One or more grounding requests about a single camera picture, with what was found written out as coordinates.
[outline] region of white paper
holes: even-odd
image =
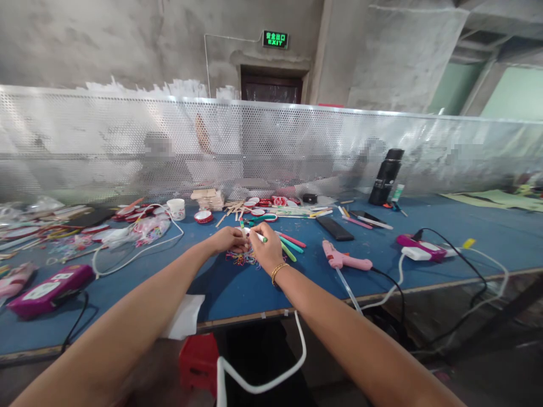
[[[185,295],[170,325],[162,333],[161,337],[183,340],[189,335],[194,335],[196,333],[198,312],[204,300],[205,295]]]

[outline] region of black phone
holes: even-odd
[[[71,221],[66,223],[66,226],[88,228],[105,222],[114,214],[114,209],[96,208],[91,213],[87,213],[85,215],[78,216],[77,218],[73,218]]]
[[[347,232],[339,223],[334,219],[327,217],[318,217],[317,222],[328,231],[329,234],[334,236],[337,241],[354,240],[355,237]]]
[[[384,223],[384,224],[388,224],[386,222],[384,222],[383,220],[379,219],[379,218],[376,218],[375,216],[373,215],[370,215],[369,213],[367,212],[364,212],[364,211],[351,211],[351,213],[355,216],[360,216],[360,217],[363,217],[363,218],[366,218],[366,219],[369,219],[369,220],[375,220],[375,222],[380,222],[380,223]],[[377,226],[377,225],[374,225],[373,223],[368,223],[370,224],[371,226],[373,227],[378,227],[378,228],[382,228],[382,226]]]

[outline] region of white mug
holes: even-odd
[[[183,220],[185,218],[185,200],[173,199],[166,202],[170,209],[170,214],[173,220]]]

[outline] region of yellow tag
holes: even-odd
[[[464,244],[462,245],[462,247],[463,247],[464,249],[467,250],[467,249],[469,249],[471,246],[473,246],[473,245],[475,244],[475,242],[476,242],[475,239],[471,239],[471,238],[470,238],[470,239],[468,239],[468,240],[466,240],[466,241],[464,242]]]

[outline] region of hand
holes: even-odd
[[[247,247],[245,247],[247,239],[245,238],[244,233],[240,229],[230,226],[223,227],[213,236],[204,240],[203,243],[212,250],[212,256],[227,250],[234,253],[244,253],[248,251]]]
[[[267,237],[268,241],[262,243],[256,232]],[[279,239],[279,236],[277,236],[277,233],[275,233],[266,222],[262,222],[251,228],[249,239],[251,239],[251,244],[253,245],[255,258],[268,274],[284,262],[281,240]]]

